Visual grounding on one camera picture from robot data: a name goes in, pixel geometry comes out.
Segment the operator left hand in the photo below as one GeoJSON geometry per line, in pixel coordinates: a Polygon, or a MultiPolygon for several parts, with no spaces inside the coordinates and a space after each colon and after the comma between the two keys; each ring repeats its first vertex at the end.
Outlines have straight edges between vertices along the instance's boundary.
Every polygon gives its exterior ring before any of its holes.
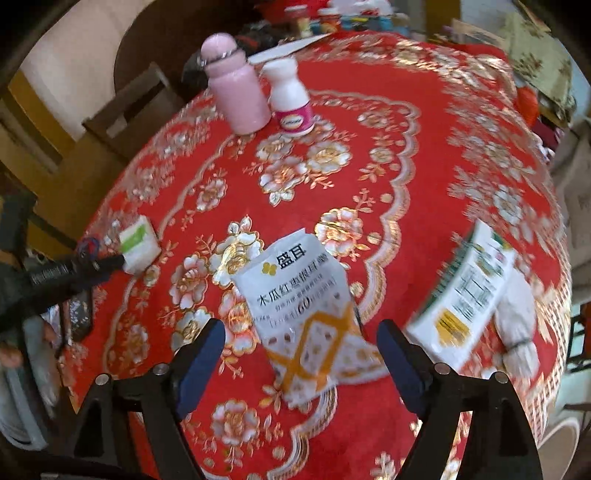
{"type": "Polygon", "coordinates": [[[18,348],[5,343],[0,344],[0,364],[5,368],[18,368],[23,363],[23,357],[18,348]]]}

